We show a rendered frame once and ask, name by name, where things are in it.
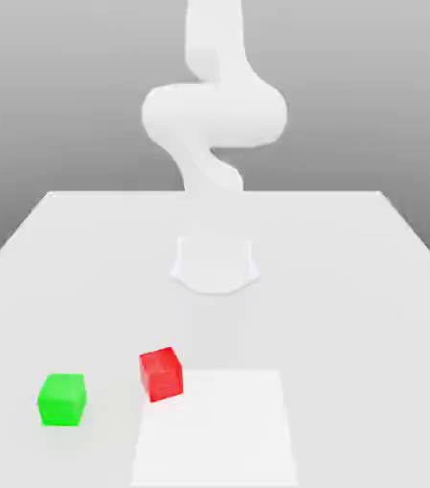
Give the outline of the small red cube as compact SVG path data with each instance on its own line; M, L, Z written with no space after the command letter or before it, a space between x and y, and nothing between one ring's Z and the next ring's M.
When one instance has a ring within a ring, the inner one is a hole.
M172 347L140 355L139 374L150 402L183 393L182 365Z

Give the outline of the small green cube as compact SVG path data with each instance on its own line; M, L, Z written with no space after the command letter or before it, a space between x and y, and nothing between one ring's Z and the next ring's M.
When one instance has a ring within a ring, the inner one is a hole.
M41 421L46 426L78 426L86 403L83 374L49 374L37 398Z

